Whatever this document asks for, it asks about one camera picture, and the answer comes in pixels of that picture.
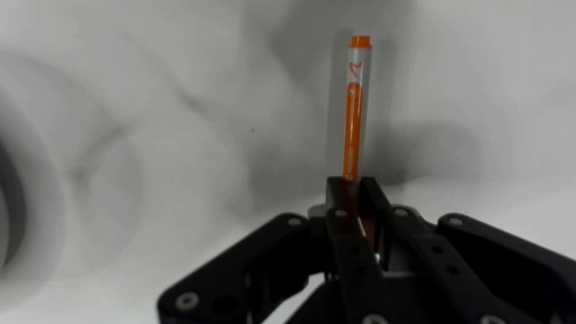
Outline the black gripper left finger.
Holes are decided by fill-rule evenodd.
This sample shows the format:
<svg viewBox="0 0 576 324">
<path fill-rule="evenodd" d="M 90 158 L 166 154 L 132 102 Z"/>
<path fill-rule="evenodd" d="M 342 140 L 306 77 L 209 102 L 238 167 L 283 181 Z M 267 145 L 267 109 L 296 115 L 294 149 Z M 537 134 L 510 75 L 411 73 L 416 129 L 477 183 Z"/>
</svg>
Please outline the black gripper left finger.
<svg viewBox="0 0 576 324">
<path fill-rule="evenodd" d="M 377 260 L 389 199 L 373 178 L 326 179 L 319 215 L 283 212 L 157 300 L 159 324 L 263 324 L 317 273 L 324 282 L 287 324 L 364 324 L 386 316 Z"/>
</svg>

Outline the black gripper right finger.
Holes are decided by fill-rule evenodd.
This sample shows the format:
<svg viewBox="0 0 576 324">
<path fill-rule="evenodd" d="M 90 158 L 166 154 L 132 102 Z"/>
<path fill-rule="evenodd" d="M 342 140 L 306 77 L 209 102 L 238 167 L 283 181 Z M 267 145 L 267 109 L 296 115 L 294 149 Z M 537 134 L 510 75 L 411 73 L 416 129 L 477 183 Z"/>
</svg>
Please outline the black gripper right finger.
<svg viewBox="0 0 576 324">
<path fill-rule="evenodd" d="M 360 181 L 371 206 L 384 264 L 393 246 L 438 289 L 440 324 L 576 324 L 576 260 L 467 214 L 429 223 L 393 205 L 375 178 Z"/>
</svg>

